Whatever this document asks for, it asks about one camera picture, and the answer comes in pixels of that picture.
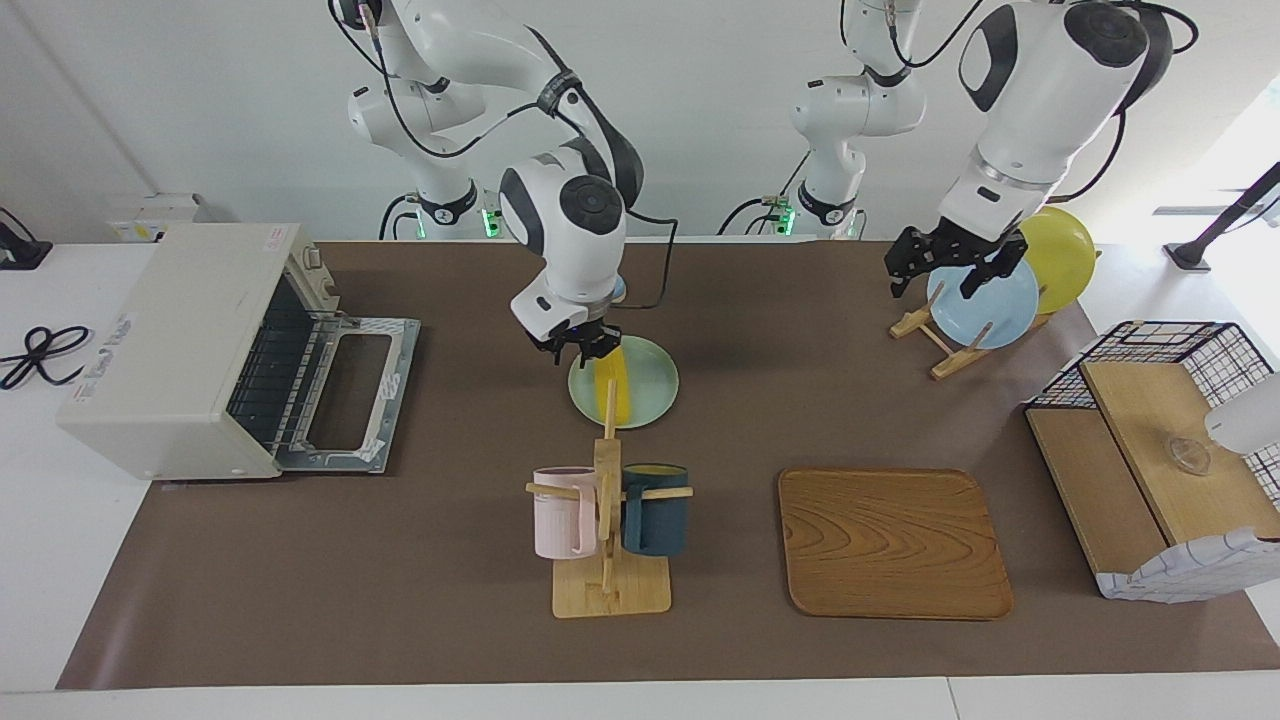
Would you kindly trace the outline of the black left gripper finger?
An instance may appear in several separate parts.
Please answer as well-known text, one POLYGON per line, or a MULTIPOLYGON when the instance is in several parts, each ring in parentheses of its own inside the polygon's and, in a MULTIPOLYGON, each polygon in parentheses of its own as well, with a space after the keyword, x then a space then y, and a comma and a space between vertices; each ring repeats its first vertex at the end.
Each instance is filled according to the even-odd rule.
POLYGON ((904 228, 886 251, 886 270, 890 274, 890 292, 901 299, 906 288, 919 275, 927 273, 927 236, 918 228, 904 228))
POLYGON ((961 296, 969 300, 989 281, 1009 278, 1024 259, 1027 250, 1028 242, 1024 234, 1009 234, 998 243, 995 252, 975 260, 974 266, 960 284, 961 296))

